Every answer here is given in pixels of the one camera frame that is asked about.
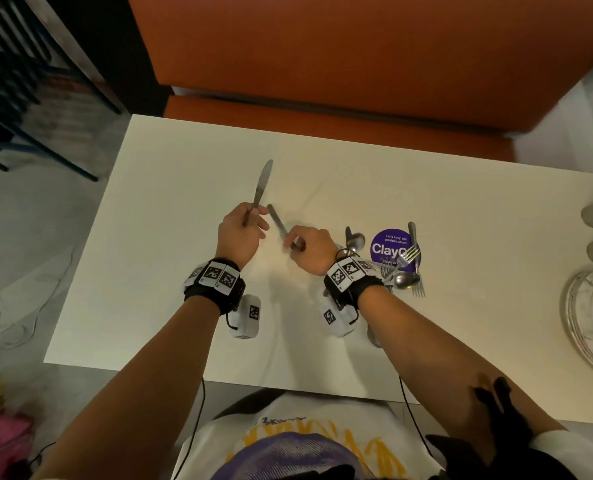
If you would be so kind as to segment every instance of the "left hand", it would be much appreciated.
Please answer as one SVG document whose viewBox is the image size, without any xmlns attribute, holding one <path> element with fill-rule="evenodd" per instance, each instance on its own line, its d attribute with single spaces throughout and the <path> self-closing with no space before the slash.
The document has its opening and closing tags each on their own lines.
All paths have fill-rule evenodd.
<svg viewBox="0 0 593 480">
<path fill-rule="evenodd" d="M 216 258 L 225 258 L 234 261 L 240 270 L 256 254 L 259 242 L 265 239 L 264 230 L 269 229 L 261 215 L 266 215 L 268 209 L 260 205 L 252 209 L 252 204 L 243 202 L 223 218 L 218 227 L 218 243 L 216 245 Z"/>
</svg>

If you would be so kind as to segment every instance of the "circular sticker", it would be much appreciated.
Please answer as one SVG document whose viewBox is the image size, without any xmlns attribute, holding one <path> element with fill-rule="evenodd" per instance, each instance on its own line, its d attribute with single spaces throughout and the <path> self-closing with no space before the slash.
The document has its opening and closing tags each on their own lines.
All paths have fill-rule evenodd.
<svg viewBox="0 0 593 480">
<path fill-rule="evenodd" d="M 394 263 L 400 253 L 412 247 L 410 234 L 401 229 L 385 229 L 379 232 L 372 239 L 370 244 L 370 255 L 372 261 L 382 263 L 389 261 Z M 401 271 L 414 272 L 414 263 L 399 268 Z"/>
</svg>

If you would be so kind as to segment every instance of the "chair seat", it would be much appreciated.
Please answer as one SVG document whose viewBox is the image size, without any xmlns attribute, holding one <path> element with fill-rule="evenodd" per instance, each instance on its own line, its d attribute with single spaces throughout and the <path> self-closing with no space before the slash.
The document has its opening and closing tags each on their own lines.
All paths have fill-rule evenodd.
<svg viewBox="0 0 593 480">
<path fill-rule="evenodd" d="M 198 96 L 171 96 L 164 117 L 425 152 L 514 161 L 512 140 L 501 136 L 330 116 Z"/>
</svg>

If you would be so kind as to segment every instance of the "gray floor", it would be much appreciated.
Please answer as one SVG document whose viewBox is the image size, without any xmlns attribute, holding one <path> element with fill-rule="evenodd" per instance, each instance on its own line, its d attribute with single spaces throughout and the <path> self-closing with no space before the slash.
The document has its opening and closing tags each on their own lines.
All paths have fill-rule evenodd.
<svg viewBox="0 0 593 480">
<path fill-rule="evenodd" d="M 578 94 L 572 95 L 576 98 L 575 104 L 584 104 L 583 101 L 579 103 L 578 97 Z M 42 99 L 45 103 L 33 108 L 26 120 L 28 131 L 100 175 L 101 181 L 96 184 L 88 182 L 52 161 L 33 155 L 0 153 L 0 160 L 13 168 L 7 174 L 0 172 L 0 301 L 1 297 L 9 301 L 18 296 L 14 306 L 3 303 L 7 309 L 23 310 L 27 300 L 24 301 L 23 293 L 16 290 L 23 289 L 27 281 L 25 277 L 37 268 L 41 269 L 55 256 L 67 256 L 73 246 L 79 251 L 83 247 L 129 122 L 128 116 L 114 115 L 91 96 L 45 89 Z M 572 136 L 564 121 L 567 113 L 565 108 L 557 108 L 538 131 L 524 137 L 518 145 L 519 160 L 562 168 L 592 169 L 593 164 L 587 161 L 578 163 L 580 146 L 570 142 Z M 566 155 L 564 160 L 557 159 L 561 151 Z M 76 268 L 78 254 L 72 256 L 72 266 Z M 0 375 L 5 404 L 10 410 L 36 418 L 35 451 L 55 441 L 69 421 L 114 376 L 112 371 L 42 362 L 65 299 L 67 284 L 59 289 L 57 285 L 66 267 L 60 265 L 57 267 L 59 272 L 38 275 L 38 281 L 49 284 L 44 297 L 42 295 L 38 300 L 44 306 L 27 310 L 18 318 L 8 317 L 8 322 L 2 317 L 0 322 Z M 32 336 L 37 314 L 36 333 Z M 208 383 L 208 400 L 201 423 L 254 390 Z M 393 404 L 392 407 L 406 424 L 411 425 L 404 405 Z M 420 406 L 413 409 L 424 433 L 441 432 Z M 197 404 L 181 440 L 190 434 L 196 414 Z M 569 427 L 593 439 L 593 425 L 569 424 Z"/>
</svg>

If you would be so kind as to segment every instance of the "wrist strap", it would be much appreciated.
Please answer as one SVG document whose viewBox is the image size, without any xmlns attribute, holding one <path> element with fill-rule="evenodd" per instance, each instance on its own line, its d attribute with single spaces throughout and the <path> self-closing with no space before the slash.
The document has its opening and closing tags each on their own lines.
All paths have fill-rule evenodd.
<svg viewBox="0 0 593 480">
<path fill-rule="evenodd" d="M 340 305 L 352 305 L 356 309 L 363 291 L 373 285 L 383 286 L 372 265 L 358 255 L 336 261 L 325 275 L 323 283 Z"/>
<path fill-rule="evenodd" d="M 214 258 L 197 266 L 184 283 L 185 299 L 204 296 L 219 307 L 221 315 L 237 309 L 245 291 L 245 282 L 236 263 Z"/>
</svg>

